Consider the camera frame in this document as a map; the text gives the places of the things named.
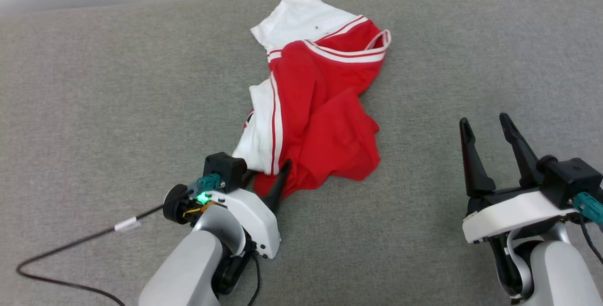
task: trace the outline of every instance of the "red fabric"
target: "red fabric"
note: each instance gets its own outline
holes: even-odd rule
[[[371,51],[383,46],[383,39],[378,37],[381,33],[366,21],[312,46],[304,41],[291,42],[281,57],[270,62],[282,113],[278,166],[292,161],[284,197],[296,190],[318,188],[329,175],[362,180],[379,164],[375,143],[379,126],[366,115],[358,96],[370,86],[383,63],[383,57],[372,61],[380,52]],[[317,46],[327,48],[318,50]],[[275,176],[260,173],[254,190],[265,195],[275,180]]]

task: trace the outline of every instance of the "white stripe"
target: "white stripe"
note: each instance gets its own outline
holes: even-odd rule
[[[280,52],[274,52],[268,55],[268,63],[272,61],[272,59],[276,59],[277,57],[281,57]]]
[[[368,43],[368,45],[366,46],[366,48],[364,48],[364,50],[368,50],[368,49],[370,49],[370,48],[373,48],[373,47],[375,46],[375,44],[377,43],[377,40],[378,40],[378,39],[379,39],[381,36],[383,36],[383,46],[385,46],[385,45],[386,45],[386,42],[387,42],[387,41],[389,41],[389,38],[388,38],[388,37],[389,37],[389,35],[390,35],[390,31],[388,31],[388,30],[385,30],[385,31],[383,31],[383,32],[381,32],[381,33],[379,33],[379,34],[377,34],[377,35],[376,35],[376,36],[373,38],[373,40],[371,40],[371,42],[369,42],[369,43]]]
[[[310,48],[310,51],[313,51],[317,55],[326,57],[328,59],[339,61],[339,62],[349,62],[351,64],[358,62],[377,62],[383,60],[385,57],[385,51],[375,55],[364,55],[364,56],[355,56],[355,57],[343,57],[338,55],[333,55],[327,51],[323,51],[320,48],[312,45],[310,42],[304,40],[304,44]]]
[[[275,147],[274,147],[274,164],[273,171],[274,175],[278,174],[278,162],[280,160],[280,152],[283,149],[283,117],[280,111],[280,97],[278,96],[278,87],[276,85],[276,79],[274,79],[274,73],[270,72],[270,81],[274,86],[274,98],[276,102],[276,110],[274,111],[274,137]]]
[[[360,18],[361,16],[362,16],[362,15],[358,15],[358,16],[357,16],[357,17],[356,17],[354,20],[356,20],[356,19]],[[334,36],[338,36],[338,35],[341,35],[341,34],[346,34],[347,32],[349,32],[349,31],[350,31],[350,29],[353,29],[353,28],[354,28],[354,27],[356,27],[357,25],[359,25],[359,24],[361,24],[361,23],[364,23],[364,22],[368,21],[368,19],[367,19],[366,17],[362,17],[362,19],[360,19],[360,20],[358,20],[358,21],[354,21],[354,20],[352,20],[352,21],[351,21],[351,24],[349,24],[349,23],[348,23],[348,24],[346,24],[346,25],[348,25],[347,27],[345,27],[345,25],[344,25],[344,27],[345,27],[345,28],[344,28],[344,29],[342,29],[341,31],[338,31],[336,34],[333,34],[333,35],[331,35],[331,36],[329,36],[329,34],[326,34],[326,35],[325,35],[325,36],[323,36],[323,38],[321,38],[321,39],[329,39],[329,38],[332,38],[332,37],[334,37]]]
[[[383,36],[383,46],[379,47],[379,48],[371,48],[368,49],[369,47],[372,47],[375,45],[375,43],[377,42],[377,39],[379,37]],[[314,42],[310,42],[312,44],[312,46],[319,48],[323,51],[327,51],[329,53],[335,53],[335,54],[339,54],[339,55],[345,55],[345,56],[363,56],[366,54],[371,54],[371,53],[378,53],[378,52],[383,52],[385,51],[391,43],[391,35],[390,35],[390,31],[388,30],[384,30],[381,33],[377,34],[373,40],[371,40],[371,42],[368,44],[367,49],[364,49],[362,51],[352,51],[352,52],[344,52],[344,51],[338,51],[338,50],[334,50],[332,48],[328,48],[328,47],[323,47],[323,46],[318,46],[317,44],[315,44]]]

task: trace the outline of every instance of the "teal connector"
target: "teal connector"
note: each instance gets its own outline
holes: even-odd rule
[[[200,203],[205,205],[211,200],[211,194],[205,192],[215,191],[222,187],[222,179],[217,173],[212,173],[204,177],[200,177],[193,184],[188,186],[190,192],[190,199],[197,199]]]
[[[222,183],[222,179],[217,173],[211,173],[196,180],[201,192],[215,191],[220,188],[220,183]]]
[[[603,232],[603,205],[586,192],[578,193],[573,201],[573,207],[586,218],[599,226]]]

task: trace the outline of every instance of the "white fabric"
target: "white fabric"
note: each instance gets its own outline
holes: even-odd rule
[[[270,52],[297,40],[316,41],[357,17],[320,0],[281,0],[252,34]]]
[[[278,160],[283,147],[283,120],[274,76],[251,86],[253,115],[243,130],[232,156],[243,158],[248,169],[268,175],[278,174]]]

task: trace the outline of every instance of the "green led light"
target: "green led light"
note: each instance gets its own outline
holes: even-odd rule
[[[202,203],[203,205],[205,205],[205,204],[209,203],[209,201],[212,200],[212,197],[211,196],[207,196],[205,194],[205,192],[201,192],[201,194],[199,194],[196,197],[196,200],[199,201],[200,203]]]

